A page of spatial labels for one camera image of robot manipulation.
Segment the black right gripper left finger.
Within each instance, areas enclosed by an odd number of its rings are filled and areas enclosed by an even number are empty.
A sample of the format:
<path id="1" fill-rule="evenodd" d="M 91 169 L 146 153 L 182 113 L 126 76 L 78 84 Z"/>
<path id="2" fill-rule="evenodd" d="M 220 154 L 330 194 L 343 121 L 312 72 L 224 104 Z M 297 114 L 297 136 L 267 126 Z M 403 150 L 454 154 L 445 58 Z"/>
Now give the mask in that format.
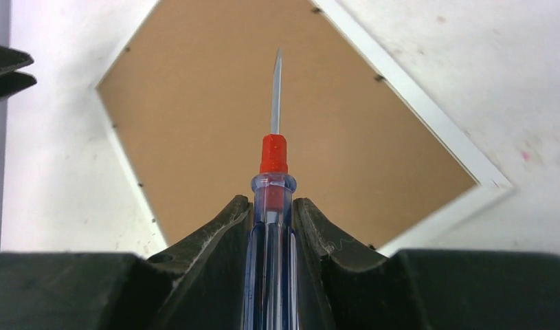
<path id="1" fill-rule="evenodd" d="M 240 329 L 251 214 L 235 196 L 150 258 L 0 253 L 0 329 Z"/>

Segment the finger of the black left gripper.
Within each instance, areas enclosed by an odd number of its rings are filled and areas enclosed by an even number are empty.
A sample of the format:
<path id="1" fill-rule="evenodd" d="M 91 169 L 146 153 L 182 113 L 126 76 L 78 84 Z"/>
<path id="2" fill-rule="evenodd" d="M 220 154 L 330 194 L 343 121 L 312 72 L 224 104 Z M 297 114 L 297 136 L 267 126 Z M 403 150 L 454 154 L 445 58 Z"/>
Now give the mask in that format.
<path id="1" fill-rule="evenodd" d="M 34 63 L 26 52 L 0 45 L 0 76 Z"/>
<path id="2" fill-rule="evenodd" d="M 37 80 L 34 76 L 22 72 L 10 72 L 0 76 L 0 102 L 11 96 L 34 86 Z"/>

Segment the blue red screwdriver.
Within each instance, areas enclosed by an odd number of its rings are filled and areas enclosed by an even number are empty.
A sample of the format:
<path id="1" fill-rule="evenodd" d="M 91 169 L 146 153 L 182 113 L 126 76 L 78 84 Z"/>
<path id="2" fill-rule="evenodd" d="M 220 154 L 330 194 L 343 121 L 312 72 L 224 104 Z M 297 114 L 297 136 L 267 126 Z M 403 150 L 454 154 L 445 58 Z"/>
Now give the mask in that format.
<path id="1" fill-rule="evenodd" d="M 282 52 L 273 70 L 270 132 L 262 139 L 260 171 L 251 181 L 253 227 L 243 291 L 244 329 L 298 329 L 298 253 L 292 225 L 297 188 L 280 133 Z"/>

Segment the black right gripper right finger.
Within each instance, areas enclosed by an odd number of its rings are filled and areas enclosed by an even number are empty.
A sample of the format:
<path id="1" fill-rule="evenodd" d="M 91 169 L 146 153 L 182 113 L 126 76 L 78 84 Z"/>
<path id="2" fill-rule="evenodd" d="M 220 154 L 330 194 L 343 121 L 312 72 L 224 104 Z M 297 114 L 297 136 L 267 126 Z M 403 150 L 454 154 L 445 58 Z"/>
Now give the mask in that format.
<path id="1" fill-rule="evenodd" d="M 293 202 L 301 329 L 560 329 L 560 256 L 403 249 L 386 257 Z"/>

